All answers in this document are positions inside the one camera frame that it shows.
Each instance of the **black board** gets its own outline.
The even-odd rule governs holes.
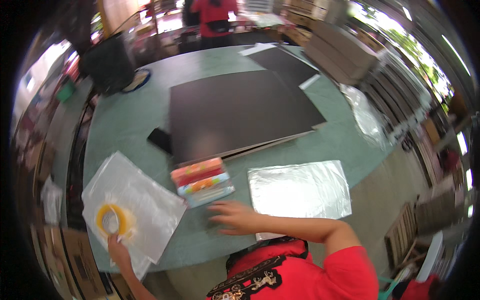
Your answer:
[[[268,70],[213,76],[170,89],[172,152],[179,166],[302,136],[324,122],[297,86]]]
[[[318,74],[317,70],[279,47],[253,53],[246,57],[267,70],[277,72],[282,79],[292,81],[297,86]]]

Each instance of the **fanny pack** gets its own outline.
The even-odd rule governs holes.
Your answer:
[[[228,32],[230,29],[230,24],[228,24],[228,20],[211,21],[206,24],[211,31],[216,33],[225,33]]]

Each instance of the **tape roll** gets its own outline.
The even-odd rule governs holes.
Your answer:
[[[129,239],[134,223],[133,215],[116,204],[104,204],[96,215],[96,225],[106,236],[118,233],[124,239]]]

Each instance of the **green table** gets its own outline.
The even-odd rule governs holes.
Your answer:
[[[302,56],[301,47],[287,46]],[[129,94],[101,98],[93,115],[86,145],[84,187],[102,162],[121,151],[145,174],[175,192],[170,180],[171,159],[147,142],[155,127],[168,131],[169,88],[189,81],[234,72],[263,70],[263,67],[238,54],[242,46],[202,50],[151,63],[149,82]],[[338,159],[350,187],[367,176],[393,150],[370,146],[359,134],[347,101],[324,75],[305,93],[327,119],[320,130],[299,139],[226,162],[236,192],[226,199],[251,205],[247,169],[265,166],[303,164]],[[157,265],[149,271],[161,271],[203,263],[255,244],[255,236],[224,236],[219,226],[207,221],[205,205],[188,210]],[[92,251],[100,271],[118,272],[110,267],[109,255],[89,232]]]

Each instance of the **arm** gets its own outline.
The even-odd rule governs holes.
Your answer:
[[[156,300],[135,276],[128,250],[121,242],[117,242],[117,239],[117,234],[108,237],[108,252],[119,267],[120,273],[132,290],[133,295],[137,300]]]
[[[190,5],[190,12],[199,12],[200,11],[200,2],[201,0],[193,0],[192,5]]]
[[[220,232],[246,235],[258,232],[285,234],[302,240],[325,244],[326,255],[339,250],[361,246],[352,228],[345,222],[326,218],[288,218],[261,215],[237,201],[217,201],[211,211],[221,213],[210,220],[230,226]]]

